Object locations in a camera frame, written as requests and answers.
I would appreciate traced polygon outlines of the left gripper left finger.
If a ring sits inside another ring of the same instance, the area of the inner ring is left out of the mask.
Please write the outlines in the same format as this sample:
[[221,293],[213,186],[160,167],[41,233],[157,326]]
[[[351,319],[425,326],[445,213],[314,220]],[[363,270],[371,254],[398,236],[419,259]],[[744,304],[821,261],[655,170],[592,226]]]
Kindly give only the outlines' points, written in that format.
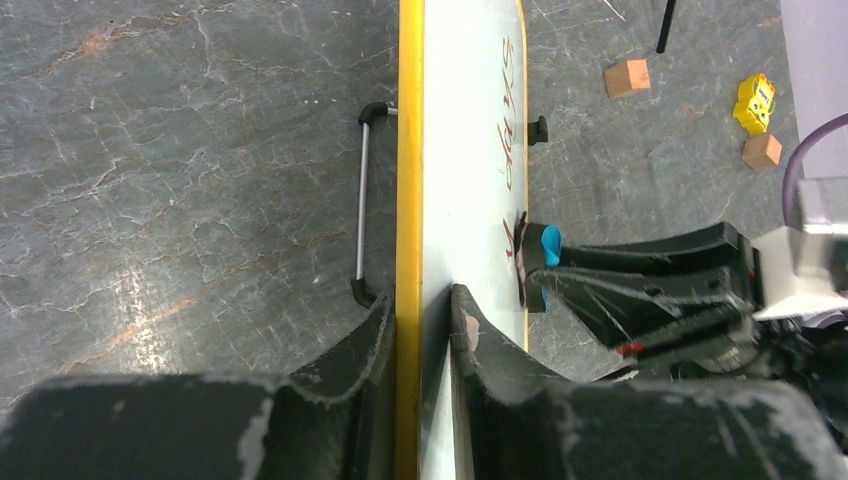
[[76,375],[1,431],[5,479],[388,479],[395,294],[287,374]]

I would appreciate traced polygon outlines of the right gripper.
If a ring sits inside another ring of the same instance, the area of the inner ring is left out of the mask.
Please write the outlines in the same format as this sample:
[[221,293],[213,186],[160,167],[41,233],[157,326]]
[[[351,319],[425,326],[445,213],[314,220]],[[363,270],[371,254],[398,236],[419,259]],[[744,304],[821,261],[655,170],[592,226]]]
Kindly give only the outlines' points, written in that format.
[[726,222],[606,245],[567,245],[546,225],[543,259],[556,267],[528,282],[558,298],[633,370],[738,371],[761,355],[753,318],[763,306],[760,255]]

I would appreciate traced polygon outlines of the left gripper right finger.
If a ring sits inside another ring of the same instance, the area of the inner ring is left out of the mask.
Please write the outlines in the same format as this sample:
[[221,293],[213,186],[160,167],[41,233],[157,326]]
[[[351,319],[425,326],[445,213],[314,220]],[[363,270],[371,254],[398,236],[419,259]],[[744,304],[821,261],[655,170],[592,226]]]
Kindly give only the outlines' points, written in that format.
[[461,479],[843,479],[809,398],[774,381],[575,383],[451,289]]

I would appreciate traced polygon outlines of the blue whiteboard eraser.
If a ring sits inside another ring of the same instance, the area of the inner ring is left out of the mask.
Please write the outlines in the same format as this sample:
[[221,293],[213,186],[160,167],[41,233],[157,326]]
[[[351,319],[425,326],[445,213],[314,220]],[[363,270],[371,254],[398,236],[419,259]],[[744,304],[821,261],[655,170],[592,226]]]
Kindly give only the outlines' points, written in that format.
[[546,293],[527,278],[536,270],[559,265],[561,230],[556,225],[530,222],[524,211],[516,223],[513,240],[520,304],[528,313],[543,313],[547,310]]

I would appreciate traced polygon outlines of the yellow framed whiteboard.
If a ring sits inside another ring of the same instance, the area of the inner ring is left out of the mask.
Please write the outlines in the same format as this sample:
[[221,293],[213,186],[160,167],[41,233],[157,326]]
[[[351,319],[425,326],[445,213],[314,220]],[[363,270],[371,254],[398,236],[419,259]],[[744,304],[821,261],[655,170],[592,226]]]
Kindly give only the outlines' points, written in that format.
[[529,207],[528,51],[518,1],[403,1],[397,120],[396,479],[464,476],[450,292],[467,286],[520,347],[513,230]]

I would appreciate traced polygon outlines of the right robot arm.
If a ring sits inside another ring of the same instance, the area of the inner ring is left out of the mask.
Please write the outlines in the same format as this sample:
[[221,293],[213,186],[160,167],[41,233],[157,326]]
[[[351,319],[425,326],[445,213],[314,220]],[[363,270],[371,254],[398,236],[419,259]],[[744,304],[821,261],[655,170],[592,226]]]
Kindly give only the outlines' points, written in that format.
[[836,445],[847,446],[847,313],[807,326],[769,318],[760,248],[732,225],[618,245],[567,245],[553,225],[514,230],[522,306],[558,298],[623,359],[610,381],[774,380],[809,396]]

